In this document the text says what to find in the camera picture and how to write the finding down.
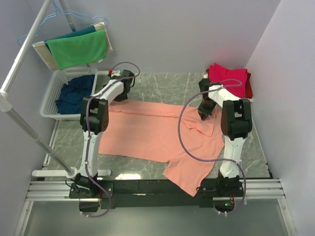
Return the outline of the salmon pink t shirt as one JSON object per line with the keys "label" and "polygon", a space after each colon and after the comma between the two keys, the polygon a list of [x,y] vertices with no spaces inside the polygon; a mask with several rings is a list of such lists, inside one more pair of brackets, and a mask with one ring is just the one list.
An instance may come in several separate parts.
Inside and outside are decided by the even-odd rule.
{"label": "salmon pink t shirt", "polygon": [[109,125],[99,144],[100,154],[168,163],[163,175],[186,193],[212,170],[224,142],[221,111],[201,120],[196,107],[125,100],[109,106]]}

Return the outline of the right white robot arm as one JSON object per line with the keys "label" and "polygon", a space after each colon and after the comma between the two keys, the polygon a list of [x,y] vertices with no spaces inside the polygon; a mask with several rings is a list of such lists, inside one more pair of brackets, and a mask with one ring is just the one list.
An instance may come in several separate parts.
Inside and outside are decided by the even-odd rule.
{"label": "right white robot arm", "polygon": [[252,131],[251,103],[247,98],[239,98],[223,87],[221,83],[212,83],[208,78],[198,83],[202,102],[198,114],[202,120],[221,107],[220,127],[224,135],[223,161],[218,173],[216,191],[221,196],[242,190],[238,165],[248,134]]}

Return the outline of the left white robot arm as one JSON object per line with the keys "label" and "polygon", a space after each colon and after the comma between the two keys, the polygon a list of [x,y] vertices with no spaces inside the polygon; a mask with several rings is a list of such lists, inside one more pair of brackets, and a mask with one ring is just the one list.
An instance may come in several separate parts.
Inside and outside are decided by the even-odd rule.
{"label": "left white robot arm", "polygon": [[80,124],[83,129],[84,147],[82,161],[74,182],[83,196],[94,197],[100,193],[98,187],[98,148],[103,132],[109,125],[109,105],[111,102],[124,101],[134,86],[134,73],[123,70],[122,74],[108,74],[109,81],[97,93],[83,98]]}

